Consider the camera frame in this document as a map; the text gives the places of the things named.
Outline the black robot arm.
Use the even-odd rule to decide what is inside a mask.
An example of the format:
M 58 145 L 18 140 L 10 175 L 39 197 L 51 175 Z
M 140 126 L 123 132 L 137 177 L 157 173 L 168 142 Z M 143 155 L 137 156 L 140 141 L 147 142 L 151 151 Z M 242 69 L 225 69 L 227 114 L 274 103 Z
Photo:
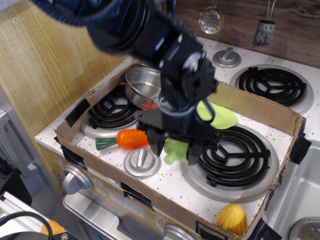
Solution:
M 135 113 L 152 151 L 165 140 L 188 143 L 187 161 L 194 165 L 205 147 L 216 147 L 220 133 L 196 110 L 217 91 L 215 68 L 204 47 L 185 26 L 157 9 L 152 0 L 37 0 L 52 18 L 86 27 L 95 46 L 107 54 L 128 54 L 160 71 L 156 110 Z

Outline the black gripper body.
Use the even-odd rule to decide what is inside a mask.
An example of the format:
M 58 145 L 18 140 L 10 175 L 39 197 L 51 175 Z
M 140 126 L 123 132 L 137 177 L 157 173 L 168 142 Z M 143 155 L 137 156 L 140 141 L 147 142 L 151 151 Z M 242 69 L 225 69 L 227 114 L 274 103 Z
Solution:
M 203 102 L 212 114 L 212 118 L 214 118 L 215 113 L 208 100 L 205 99 Z M 201 120 L 196 106 L 191 107 L 186 113 L 170 112 L 166 114 L 159 109 L 138 110 L 134 117 L 138 121 L 138 128 L 145 133 L 148 127 L 155 127 L 168 131 L 168 138 L 186 143 L 187 139 L 216 139 L 218 143 L 222 138 L 219 130 L 212 127 L 208 121 Z

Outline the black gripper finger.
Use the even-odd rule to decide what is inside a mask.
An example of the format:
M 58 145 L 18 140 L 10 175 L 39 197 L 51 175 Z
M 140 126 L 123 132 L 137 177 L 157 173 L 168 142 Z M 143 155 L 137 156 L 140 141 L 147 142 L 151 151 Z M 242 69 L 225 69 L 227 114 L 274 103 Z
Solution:
M 198 162 L 201 158 L 203 148 L 216 148 L 218 145 L 218 141 L 213 138 L 190 138 L 187 139 L 186 142 L 188 143 L 186 157 L 189 166 L 193 166 Z
M 146 130 L 148 143 L 151 150 L 158 157 L 161 155 L 169 132 L 153 126 L 149 126 Z

